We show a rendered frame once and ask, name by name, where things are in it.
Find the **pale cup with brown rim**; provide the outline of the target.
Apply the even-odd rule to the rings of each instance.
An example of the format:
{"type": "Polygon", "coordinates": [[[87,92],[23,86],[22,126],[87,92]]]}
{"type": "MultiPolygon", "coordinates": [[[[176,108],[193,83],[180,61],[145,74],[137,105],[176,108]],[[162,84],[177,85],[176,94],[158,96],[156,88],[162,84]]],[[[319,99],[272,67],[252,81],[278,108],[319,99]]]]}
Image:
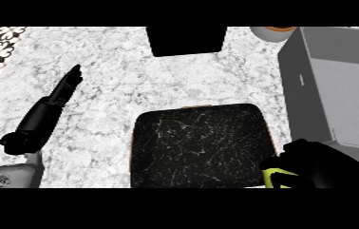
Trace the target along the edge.
{"type": "Polygon", "coordinates": [[[295,27],[251,27],[250,30],[266,42],[279,43],[289,38],[295,27]]]}

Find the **black tray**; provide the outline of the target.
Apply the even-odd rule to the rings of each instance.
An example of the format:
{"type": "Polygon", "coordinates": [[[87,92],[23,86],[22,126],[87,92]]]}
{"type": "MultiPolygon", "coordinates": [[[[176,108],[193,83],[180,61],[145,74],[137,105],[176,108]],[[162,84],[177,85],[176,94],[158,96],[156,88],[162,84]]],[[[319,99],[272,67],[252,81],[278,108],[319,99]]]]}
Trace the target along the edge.
{"type": "Polygon", "coordinates": [[[133,128],[130,186],[261,186],[260,163],[273,155],[267,124],[255,105],[151,111],[140,114],[133,128]]]}

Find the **black rectangular object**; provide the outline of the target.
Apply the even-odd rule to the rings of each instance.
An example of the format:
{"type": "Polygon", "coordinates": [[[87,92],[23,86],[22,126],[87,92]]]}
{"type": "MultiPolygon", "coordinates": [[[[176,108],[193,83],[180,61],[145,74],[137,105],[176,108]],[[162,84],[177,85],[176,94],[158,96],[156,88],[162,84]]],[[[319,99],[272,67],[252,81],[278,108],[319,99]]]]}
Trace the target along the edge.
{"type": "Polygon", "coordinates": [[[219,52],[226,27],[146,27],[153,57],[219,52]]]}

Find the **black and white patterned object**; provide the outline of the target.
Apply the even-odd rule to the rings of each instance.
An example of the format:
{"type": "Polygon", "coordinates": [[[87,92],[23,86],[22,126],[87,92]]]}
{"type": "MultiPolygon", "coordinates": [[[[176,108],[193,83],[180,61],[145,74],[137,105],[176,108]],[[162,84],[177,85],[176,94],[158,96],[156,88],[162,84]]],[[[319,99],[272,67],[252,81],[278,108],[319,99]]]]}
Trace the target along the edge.
{"type": "Polygon", "coordinates": [[[25,27],[0,27],[0,64],[4,64],[12,56],[15,45],[25,30],[25,27]]]}

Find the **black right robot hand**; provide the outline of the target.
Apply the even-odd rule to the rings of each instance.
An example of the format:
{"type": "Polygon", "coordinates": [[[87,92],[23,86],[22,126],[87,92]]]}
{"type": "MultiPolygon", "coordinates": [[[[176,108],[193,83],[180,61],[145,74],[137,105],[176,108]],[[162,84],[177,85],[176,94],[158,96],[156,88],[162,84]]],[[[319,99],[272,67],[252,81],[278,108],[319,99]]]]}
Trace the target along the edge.
{"type": "Polygon", "coordinates": [[[298,139],[284,145],[284,153],[260,163],[273,188],[359,188],[359,162],[329,145],[298,139]]]}

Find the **grey box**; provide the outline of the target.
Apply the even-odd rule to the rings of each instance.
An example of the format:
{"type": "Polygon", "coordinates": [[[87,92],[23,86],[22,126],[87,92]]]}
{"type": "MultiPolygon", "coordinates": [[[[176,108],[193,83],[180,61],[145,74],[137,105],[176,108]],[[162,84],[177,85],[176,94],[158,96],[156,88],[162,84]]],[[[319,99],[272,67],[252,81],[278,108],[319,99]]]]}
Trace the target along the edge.
{"type": "Polygon", "coordinates": [[[278,61],[291,137],[359,156],[359,29],[297,28],[278,61]]]}

